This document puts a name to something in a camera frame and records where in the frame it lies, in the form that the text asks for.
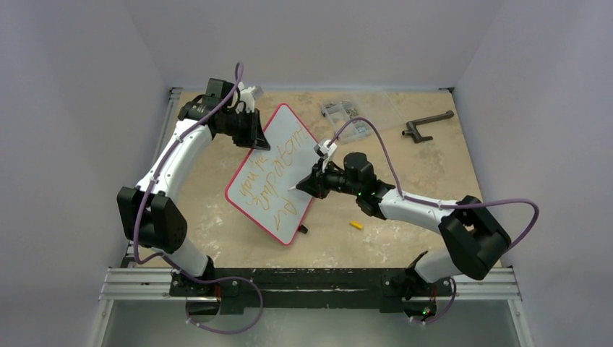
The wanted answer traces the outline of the pink framed whiteboard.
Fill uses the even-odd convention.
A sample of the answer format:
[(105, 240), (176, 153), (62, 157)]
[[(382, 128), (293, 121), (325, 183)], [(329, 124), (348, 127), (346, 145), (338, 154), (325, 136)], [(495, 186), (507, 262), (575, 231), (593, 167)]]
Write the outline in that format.
[(269, 150), (250, 150), (225, 190), (226, 200), (283, 245), (292, 243), (312, 197), (293, 189), (318, 161), (316, 137), (286, 103), (264, 126)]

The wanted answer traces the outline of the yellow marker cap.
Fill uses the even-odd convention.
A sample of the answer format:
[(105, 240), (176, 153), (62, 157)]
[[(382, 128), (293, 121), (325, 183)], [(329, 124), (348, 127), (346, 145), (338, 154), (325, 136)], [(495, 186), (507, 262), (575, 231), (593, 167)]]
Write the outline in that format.
[(361, 223), (358, 223), (356, 221), (350, 221), (349, 225), (353, 228), (355, 228), (356, 230), (360, 230), (363, 231), (364, 230), (364, 226)]

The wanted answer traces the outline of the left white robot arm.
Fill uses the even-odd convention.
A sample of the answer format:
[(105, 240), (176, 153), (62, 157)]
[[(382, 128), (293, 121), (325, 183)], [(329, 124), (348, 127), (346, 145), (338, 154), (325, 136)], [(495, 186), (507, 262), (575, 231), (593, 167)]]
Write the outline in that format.
[(219, 134), (230, 137), (237, 147), (269, 150), (255, 101), (258, 86), (210, 79), (203, 94), (179, 110), (178, 120), (160, 156), (133, 187), (122, 187), (117, 203), (124, 234), (132, 241), (134, 260), (148, 258), (141, 247), (152, 250), (187, 278), (188, 287), (199, 296), (215, 288), (215, 267), (187, 236), (188, 223), (176, 201), (188, 173), (201, 152)]

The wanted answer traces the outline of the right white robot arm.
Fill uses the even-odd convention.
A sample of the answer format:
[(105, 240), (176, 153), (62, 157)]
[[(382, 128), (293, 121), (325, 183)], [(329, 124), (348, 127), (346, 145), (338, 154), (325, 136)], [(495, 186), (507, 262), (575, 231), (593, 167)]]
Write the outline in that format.
[(511, 246), (506, 230), (479, 207), (479, 199), (465, 196), (453, 202), (409, 195), (378, 179), (363, 153), (347, 154), (342, 167), (319, 159), (295, 188), (318, 199), (330, 192), (349, 194), (368, 216), (407, 222), (440, 235), (444, 249), (424, 252), (406, 268), (406, 285), (415, 294), (455, 275), (482, 280)]

